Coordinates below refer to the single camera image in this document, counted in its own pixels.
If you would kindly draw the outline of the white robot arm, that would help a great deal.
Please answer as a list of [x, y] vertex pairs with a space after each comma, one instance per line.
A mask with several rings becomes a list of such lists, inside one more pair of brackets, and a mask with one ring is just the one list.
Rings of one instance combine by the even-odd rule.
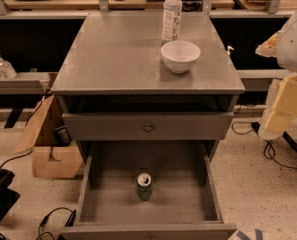
[[275, 57], [280, 67], [291, 72], [282, 80], [274, 79], [268, 89], [259, 136], [274, 140], [297, 118], [297, 10], [279, 31], [257, 47], [256, 53]]

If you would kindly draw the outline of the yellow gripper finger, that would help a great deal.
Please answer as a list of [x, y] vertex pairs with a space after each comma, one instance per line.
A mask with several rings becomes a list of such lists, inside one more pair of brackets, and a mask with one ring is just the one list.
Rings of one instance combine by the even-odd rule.
[[263, 133], [282, 134], [297, 118], [297, 73], [274, 79], [269, 87], [263, 113]]

